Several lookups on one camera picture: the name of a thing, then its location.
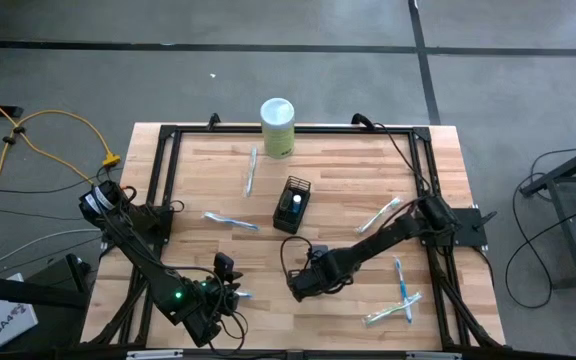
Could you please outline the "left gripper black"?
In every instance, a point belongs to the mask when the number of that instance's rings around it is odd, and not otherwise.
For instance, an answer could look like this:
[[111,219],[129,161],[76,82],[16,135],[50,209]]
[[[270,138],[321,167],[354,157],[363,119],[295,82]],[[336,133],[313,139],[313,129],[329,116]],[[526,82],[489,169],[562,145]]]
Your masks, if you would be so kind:
[[214,257],[213,275],[202,282],[202,290],[211,307],[216,307],[220,315],[232,316],[238,308],[238,279],[243,274],[234,270],[234,260],[225,253],[218,252]]

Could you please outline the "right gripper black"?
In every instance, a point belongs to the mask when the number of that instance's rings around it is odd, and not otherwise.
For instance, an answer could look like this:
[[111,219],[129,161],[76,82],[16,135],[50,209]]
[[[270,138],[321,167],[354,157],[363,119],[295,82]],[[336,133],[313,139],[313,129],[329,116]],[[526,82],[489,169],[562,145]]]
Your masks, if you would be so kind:
[[307,251],[307,264],[301,270],[287,272],[287,285],[297,302],[321,294],[335,294],[344,287],[344,281],[324,272],[323,258],[326,245],[314,245]]

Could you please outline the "black wire basket caddy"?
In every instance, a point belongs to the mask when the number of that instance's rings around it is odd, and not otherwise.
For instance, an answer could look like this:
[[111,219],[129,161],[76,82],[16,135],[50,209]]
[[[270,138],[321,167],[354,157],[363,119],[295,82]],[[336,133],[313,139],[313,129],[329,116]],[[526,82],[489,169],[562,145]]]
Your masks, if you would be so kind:
[[[298,215],[291,213],[292,197],[295,194],[302,196],[302,207]],[[273,227],[289,234],[296,234],[305,214],[310,195],[311,183],[309,181],[289,176],[273,214]]]

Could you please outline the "green toothbrush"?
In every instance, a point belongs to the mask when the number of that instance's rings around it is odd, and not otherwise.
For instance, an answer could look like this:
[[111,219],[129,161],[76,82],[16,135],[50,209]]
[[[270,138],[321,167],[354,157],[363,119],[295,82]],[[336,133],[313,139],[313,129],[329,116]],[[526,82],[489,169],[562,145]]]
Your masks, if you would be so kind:
[[371,327],[394,314],[402,313],[405,316],[406,321],[411,324],[413,322],[412,306],[418,303],[422,298],[423,295],[417,292],[400,303],[396,303],[393,306],[364,316],[362,318],[362,323],[365,327]]
[[366,232],[379,218],[383,215],[388,213],[391,210],[394,210],[399,204],[401,203],[401,199],[399,197],[393,198],[388,204],[384,205],[372,218],[370,218],[365,224],[357,227],[355,232],[357,234],[363,234]]

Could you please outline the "white toothbrush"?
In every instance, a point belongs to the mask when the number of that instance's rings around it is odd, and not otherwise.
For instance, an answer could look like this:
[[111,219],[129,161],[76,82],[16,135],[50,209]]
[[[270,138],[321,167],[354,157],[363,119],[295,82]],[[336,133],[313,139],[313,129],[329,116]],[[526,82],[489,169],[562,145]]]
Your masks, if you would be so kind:
[[244,187],[244,196],[250,197],[252,193],[252,187],[254,182],[254,175],[257,166],[258,148],[254,146],[251,150],[249,168],[247,173],[247,179]]

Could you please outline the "green canister with white lid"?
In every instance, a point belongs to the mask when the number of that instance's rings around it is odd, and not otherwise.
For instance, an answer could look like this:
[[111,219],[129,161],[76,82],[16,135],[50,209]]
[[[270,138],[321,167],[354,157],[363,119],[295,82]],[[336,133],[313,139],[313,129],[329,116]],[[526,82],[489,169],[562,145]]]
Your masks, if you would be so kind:
[[272,158],[289,156],[294,149],[295,110],[284,98],[270,98],[260,108],[266,154]]

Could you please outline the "black tripod stand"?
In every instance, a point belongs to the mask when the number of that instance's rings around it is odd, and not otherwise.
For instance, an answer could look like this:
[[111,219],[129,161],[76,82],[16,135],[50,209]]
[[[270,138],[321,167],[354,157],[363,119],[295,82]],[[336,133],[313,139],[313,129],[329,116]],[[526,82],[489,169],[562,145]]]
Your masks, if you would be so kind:
[[85,309],[90,296],[86,276],[91,266],[74,254],[53,262],[27,281],[0,278],[0,300],[62,308]]

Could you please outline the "silver metal bracket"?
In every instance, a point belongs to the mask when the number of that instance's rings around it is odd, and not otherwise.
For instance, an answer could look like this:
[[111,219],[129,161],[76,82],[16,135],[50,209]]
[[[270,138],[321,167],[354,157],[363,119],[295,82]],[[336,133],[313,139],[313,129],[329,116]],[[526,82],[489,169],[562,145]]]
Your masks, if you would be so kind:
[[129,351],[125,360],[177,360],[182,359],[181,349]]
[[405,360],[463,360],[460,353],[451,352],[407,352]]

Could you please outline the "black aluminium table frame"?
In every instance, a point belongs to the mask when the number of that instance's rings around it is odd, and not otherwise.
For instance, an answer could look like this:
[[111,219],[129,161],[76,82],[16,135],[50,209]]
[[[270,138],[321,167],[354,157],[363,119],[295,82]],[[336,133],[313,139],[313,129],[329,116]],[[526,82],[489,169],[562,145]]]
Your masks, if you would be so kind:
[[[252,193],[244,196],[252,148],[258,148]],[[355,281],[335,295],[297,302],[284,271],[301,266],[309,244],[332,248],[359,240],[355,229],[395,197],[410,200],[417,186],[410,165],[437,178],[455,208],[473,203],[457,131],[452,126],[401,126],[380,134],[348,125],[309,126],[296,136],[291,156],[265,154],[263,138],[249,126],[207,127],[139,123],[132,133],[121,181],[185,205],[172,220],[162,258],[201,279],[216,253],[229,255],[252,298],[240,302],[249,328],[242,347],[306,350],[437,350],[441,346],[427,251],[403,242],[366,262]],[[273,214],[289,176],[311,183],[296,234],[273,227]],[[202,217],[212,212],[256,224],[252,231]],[[402,264],[413,322],[402,313],[371,327],[362,318],[402,302],[395,257]]]

